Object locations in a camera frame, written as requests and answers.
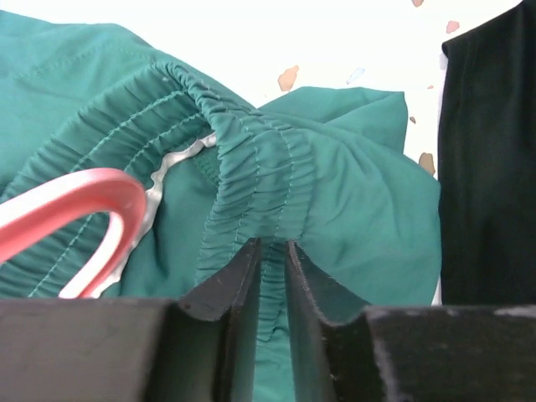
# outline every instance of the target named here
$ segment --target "seam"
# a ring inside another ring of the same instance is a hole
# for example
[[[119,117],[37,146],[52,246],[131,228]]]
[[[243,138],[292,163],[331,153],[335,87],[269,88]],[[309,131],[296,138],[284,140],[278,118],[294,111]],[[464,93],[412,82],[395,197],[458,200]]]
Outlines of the seam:
[[[95,152],[99,151],[99,149],[106,143],[108,142],[110,139],[112,139],[112,137],[117,134],[117,132],[120,132],[123,128],[125,128],[125,126],[129,123],[131,123],[132,121],[134,121],[137,117],[141,116],[141,115],[144,115],[145,113],[147,113],[148,111],[150,111],[151,109],[155,108],[156,106],[159,106],[161,105],[162,103],[165,103],[167,101],[169,101],[170,99],[174,98],[175,96],[177,95],[184,95],[184,90],[175,90],[173,92],[171,92],[170,94],[168,95],[165,95],[157,100],[155,100],[153,103],[145,106],[143,109],[141,109],[140,111],[136,112],[136,113],[133,113],[131,114],[128,119],[126,119],[124,122],[122,122],[119,126],[117,126],[116,128],[114,128],[113,130],[109,131],[108,134],[106,135],[106,137],[102,138],[99,142],[97,142],[97,144],[93,147],[93,149],[91,149],[91,151],[89,151],[88,153],[86,153],[83,157],[81,157],[79,159],[79,161],[75,164],[75,166],[70,170],[70,173],[72,172],[75,172],[77,169],[79,169],[81,167],[81,165],[87,161]]]
[[[80,60],[83,60],[97,52],[100,52],[100,51],[107,51],[109,49],[114,49],[114,50],[118,50],[124,54],[129,54],[131,56],[136,56],[136,57],[139,57],[140,59],[147,59],[147,60],[153,60],[153,57],[152,56],[149,56],[149,55],[145,55],[145,54],[139,54],[139,53],[136,53],[136,52],[131,52],[130,50],[126,50],[126,49],[123,49],[123,48],[120,48],[120,47],[116,47],[114,46],[114,44],[102,44],[102,45],[98,45],[98,46],[95,46],[93,48],[90,48],[88,50],[86,50],[85,52],[82,52],[82,53],[79,53],[75,56],[71,56],[71,57],[68,57],[66,59],[62,59],[60,61],[57,61],[55,63],[52,63],[52,64],[42,64],[40,66],[37,66],[35,67],[34,69],[30,70],[30,71],[26,71],[24,73],[21,73],[21,74],[14,74],[14,75],[9,75],[5,78],[5,80],[21,80],[21,79],[25,79],[25,78],[31,78],[31,77],[34,77],[35,75],[39,75],[43,72],[46,72],[46,71],[51,71],[51,70],[55,70],[59,67],[64,67],[66,65],[69,65],[69,64],[73,64],[77,61],[80,61]]]
[[[251,204],[253,203],[254,195],[259,189],[259,183],[260,183],[259,148],[257,147],[257,144],[256,144],[256,136],[254,136],[251,130],[248,127],[246,127],[244,124],[244,119],[247,117],[244,117],[242,119],[237,119],[237,122],[244,129],[244,131],[247,132],[251,140],[251,143],[253,144],[253,149],[255,150],[255,186],[253,187],[253,191],[251,192],[250,199],[248,200],[248,203],[245,206],[244,212],[242,212],[242,215],[240,216],[238,220],[236,231],[234,232],[234,241],[233,241],[233,244],[231,245],[231,251],[229,253],[229,261],[231,261],[233,259],[233,256],[235,255],[235,247],[238,243],[238,233],[240,232],[240,228],[242,227],[242,222],[244,221],[245,214],[247,213],[247,211],[250,210]]]
[[[269,127],[271,128],[272,130],[275,130],[281,137],[281,140],[285,143],[285,146],[286,146],[286,151],[288,152],[288,156],[289,158],[291,159],[291,176],[289,178],[289,184],[288,184],[288,190],[286,192],[286,196],[285,196],[285,201],[283,202],[283,205],[281,206],[281,209],[279,211],[279,216],[277,217],[277,224],[276,224],[276,230],[274,232],[274,237],[271,241],[271,244],[270,244],[270,251],[268,252],[268,256],[266,257],[266,260],[269,261],[270,260],[270,257],[273,253],[273,250],[274,250],[274,245],[276,244],[276,240],[277,240],[277,235],[279,233],[279,229],[281,228],[281,217],[283,216],[283,211],[285,210],[286,208],[286,205],[288,203],[288,200],[290,199],[291,197],[291,193],[292,193],[292,183],[294,181],[294,174],[295,174],[295,162],[294,162],[294,157],[292,156],[292,152],[291,152],[291,146],[290,144],[288,143],[287,139],[285,138],[285,135],[283,134],[283,131],[281,131],[280,129],[276,128],[275,126],[271,125],[270,123],[266,122],[265,118],[264,117],[261,117],[261,119],[263,120],[263,122]]]
[[[145,146],[143,146],[143,148],[138,151],[136,153],[136,155],[134,155],[134,157],[132,157],[132,159],[129,161],[129,163],[126,165],[125,167],[125,171],[131,167],[131,165],[142,155],[145,153],[145,151],[151,146],[151,144],[153,144],[155,141],[159,140],[160,138],[166,136],[167,134],[169,134],[171,131],[173,131],[174,129],[176,129],[178,126],[181,126],[184,122],[187,122],[187,121],[190,121],[190,120],[193,120],[194,118],[196,117],[199,117],[201,115],[201,113],[196,113],[195,115],[192,115],[192,116],[188,116],[186,117],[185,119],[181,120],[179,123],[175,123],[171,126],[171,128],[167,131],[164,131],[160,134],[158,134],[158,136],[154,137],[152,140],[148,141]],[[82,233],[84,232],[85,228],[87,227],[87,225],[90,223],[90,221],[93,219],[95,215],[92,214],[90,216],[88,216],[86,219],[85,219],[85,222],[84,224],[80,227],[80,229],[78,230],[78,232],[76,233],[75,237],[69,242],[69,244],[67,245],[67,247],[65,248],[64,252],[61,254],[61,256],[55,261],[55,263],[50,267],[49,271],[47,272],[47,274],[44,276],[44,278],[35,286],[35,288],[28,294],[28,297],[32,297],[35,292],[45,283],[45,281],[50,277],[50,275],[55,271],[55,269],[58,267],[59,263],[65,258],[65,256],[67,255],[67,253],[69,253],[69,251],[72,249],[73,245],[76,243],[76,241],[80,238],[80,236],[82,235]]]

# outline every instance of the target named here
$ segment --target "green garment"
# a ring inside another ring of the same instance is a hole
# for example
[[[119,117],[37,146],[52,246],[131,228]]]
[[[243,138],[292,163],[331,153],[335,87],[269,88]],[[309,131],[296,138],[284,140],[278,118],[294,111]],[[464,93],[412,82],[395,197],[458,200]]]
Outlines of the green garment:
[[[0,12],[0,202],[60,175],[119,168],[152,186],[150,232],[105,296],[179,297],[265,238],[255,402],[294,399],[284,242],[374,304],[430,304],[441,265],[439,184],[402,154],[402,93],[303,88],[255,109],[116,25]],[[57,296],[106,230],[94,214],[0,266],[0,296]]]

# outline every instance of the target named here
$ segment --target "clothes hanger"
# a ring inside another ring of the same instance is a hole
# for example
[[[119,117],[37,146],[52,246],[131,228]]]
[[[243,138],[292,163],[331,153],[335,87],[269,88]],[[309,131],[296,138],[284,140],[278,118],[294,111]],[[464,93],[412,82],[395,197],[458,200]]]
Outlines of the clothes hanger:
[[[0,204],[0,262],[88,214],[110,214],[95,253],[59,293],[88,297],[121,263],[147,209],[143,186],[121,170],[95,168],[64,175]]]

